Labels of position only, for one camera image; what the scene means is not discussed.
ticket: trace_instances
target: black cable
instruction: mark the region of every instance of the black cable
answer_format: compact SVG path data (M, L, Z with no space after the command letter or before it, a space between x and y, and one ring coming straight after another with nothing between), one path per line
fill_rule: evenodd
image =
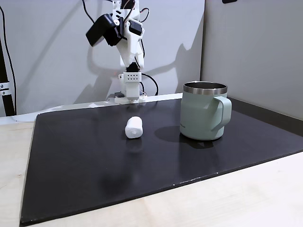
M14 90L15 90L15 115L17 115L17 89L16 89L16 79L15 79L15 73L14 73L14 69L13 69L13 64L11 63L11 58L10 58L10 55L9 55L8 44L7 44L7 42L6 42L4 12L3 12L3 9L2 9L1 6L0 6L0 9L1 9L1 12L2 12L2 20L3 20L3 36L4 36L5 49L6 49L6 53L8 54L10 69L11 69L11 73L12 73L12 75L13 75L13 80L14 80Z
M149 76L149 75L147 75L147 74L145 74L145 73L141 73L142 75L144 75L144 76L146 76L146 77L148 77L149 79L151 79L154 83L155 83L155 85L156 85L156 87L157 87L157 91L156 91L156 93L155 93L155 96L157 96L158 95L158 93L159 93L159 88L158 88L158 84L157 84L157 82L154 80L154 78L152 78L151 76Z
M144 85L142 82L140 82L141 86L142 86L142 91L144 92Z
M134 1L134 4L133 4L133 7L131 8L131 11L129 11L129 13L128 13L127 16L125 17L123 23L125 23L126 20L129 18L129 16L131 15L131 13L132 13L132 11L133 11L133 9L134 9L134 6L135 6L135 1Z
M139 65L139 63L138 63L138 61L137 61L137 58L136 58L136 56L134 57L134 59L136 60L136 63L137 63L137 67L138 67L138 69L140 70L140 65Z
M84 0L82 0L82 2L83 2L83 8L84 8L84 11L85 11L86 15L87 15L87 16L90 18L90 20L94 23L93 18L91 18L91 16L89 15L89 13L86 11L86 6L85 6Z
M143 20L143 21L140 21L141 23L142 22L144 22L146 19L147 19L147 17L148 17L148 15L149 15L149 13L150 13L150 9L149 8L144 8L144 9L142 9L141 11L140 11L140 13L142 13L144 10L148 10L148 12L147 12L147 15L146 15L146 18Z
M143 49L143 58L145 58L145 50L144 50L144 46L143 46L143 40L141 40L141 45L142 45L142 49Z

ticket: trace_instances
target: mug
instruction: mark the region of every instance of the mug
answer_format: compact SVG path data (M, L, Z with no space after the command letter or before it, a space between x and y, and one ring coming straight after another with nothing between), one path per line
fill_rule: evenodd
M195 140L215 140L230 121L232 103L226 98L227 86L193 81L183 86L180 131Z

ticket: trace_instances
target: marshmallow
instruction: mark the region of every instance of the marshmallow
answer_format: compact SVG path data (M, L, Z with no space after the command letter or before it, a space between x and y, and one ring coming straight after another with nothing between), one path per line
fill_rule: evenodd
M128 120L125 127L125 134L129 139L134 139L142 136L142 120L140 117L132 117Z

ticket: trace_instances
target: black mat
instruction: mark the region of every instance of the black mat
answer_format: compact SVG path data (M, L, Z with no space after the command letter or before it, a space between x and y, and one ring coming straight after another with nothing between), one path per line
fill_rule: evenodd
M188 139L179 133L180 101L38 115L21 224L110 206L303 149L303 137L234 110L220 139ZM143 120L140 139L125 136L132 116Z

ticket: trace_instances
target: light wood surface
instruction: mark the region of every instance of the light wood surface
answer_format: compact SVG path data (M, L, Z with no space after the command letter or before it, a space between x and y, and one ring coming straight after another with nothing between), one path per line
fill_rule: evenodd
M19 226L34 123L0 126L0 227ZM302 227L303 153L35 227Z

